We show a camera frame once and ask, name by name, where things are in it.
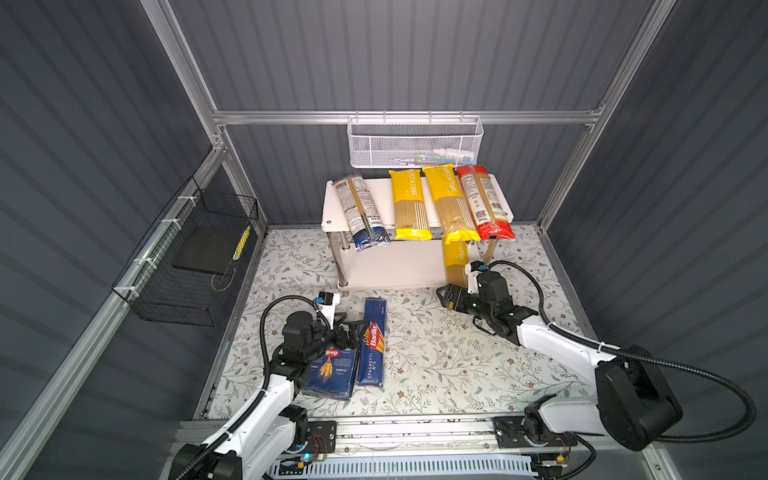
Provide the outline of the yellow Pastatime bag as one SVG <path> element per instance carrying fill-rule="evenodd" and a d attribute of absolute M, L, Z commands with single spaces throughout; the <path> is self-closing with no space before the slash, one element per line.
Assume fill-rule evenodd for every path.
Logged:
<path fill-rule="evenodd" d="M 447 282 L 467 288 L 466 266 L 470 263 L 467 243 L 464 241 L 448 242 L 447 238 L 443 237 L 443 261 Z"/>
<path fill-rule="evenodd" d="M 422 169 L 441 222 L 446 243 L 480 241 L 469 205 L 451 165 Z"/>
<path fill-rule="evenodd" d="M 428 223 L 420 170 L 390 171 L 395 211 L 395 239 L 429 241 Z"/>

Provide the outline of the wide blue Barilla pasta box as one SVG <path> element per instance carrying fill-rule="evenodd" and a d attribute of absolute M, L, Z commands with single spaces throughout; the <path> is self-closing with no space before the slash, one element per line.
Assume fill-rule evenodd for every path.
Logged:
<path fill-rule="evenodd" d="M 329 348 L 309 365 L 309 375 L 301 388 L 305 395 L 349 400 L 352 397 L 360 350 Z"/>

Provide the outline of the red spaghetti bag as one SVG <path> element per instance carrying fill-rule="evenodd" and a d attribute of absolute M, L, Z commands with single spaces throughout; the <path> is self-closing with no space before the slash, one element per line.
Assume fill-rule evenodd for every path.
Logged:
<path fill-rule="evenodd" d="M 457 175 L 480 238 L 515 240 L 516 236 L 509 223 L 510 217 L 502 207 L 486 168 L 460 166 Z"/>

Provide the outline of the dark blue clear spaghetti bag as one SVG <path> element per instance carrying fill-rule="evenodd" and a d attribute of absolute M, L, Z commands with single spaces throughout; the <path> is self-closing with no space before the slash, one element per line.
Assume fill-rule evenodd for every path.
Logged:
<path fill-rule="evenodd" d="M 360 174 L 349 175 L 333 183 L 339 197 L 355 249 L 384 245 L 390 236 L 384 227 L 373 196 Z"/>

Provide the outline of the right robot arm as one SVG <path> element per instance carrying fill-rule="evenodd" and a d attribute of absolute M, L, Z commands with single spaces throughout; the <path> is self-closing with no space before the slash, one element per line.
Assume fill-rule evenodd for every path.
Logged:
<path fill-rule="evenodd" d="M 640 451 L 683 417 L 660 368 L 568 339 L 548 325 L 542 309 L 517 305 L 497 272 L 473 273 L 468 287 L 437 289 L 442 306 L 471 315 L 485 333 L 544 354 L 586 380 L 595 391 L 583 397 L 546 394 L 524 410 L 526 440 L 542 446 L 558 434 L 603 435 Z"/>

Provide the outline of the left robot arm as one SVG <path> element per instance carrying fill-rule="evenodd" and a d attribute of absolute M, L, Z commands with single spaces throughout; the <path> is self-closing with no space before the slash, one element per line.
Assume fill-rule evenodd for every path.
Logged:
<path fill-rule="evenodd" d="M 320 313 L 290 314 L 282 348 L 266 363 L 266 384 L 202 444 L 186 444 L 173 458 L 170 479 L 260 479 L 277 457 L 307 443 L 306 410 L 293 403 L 310 363 L 333 347 L 359 347 L 369 323 L 328 327 Z"/>

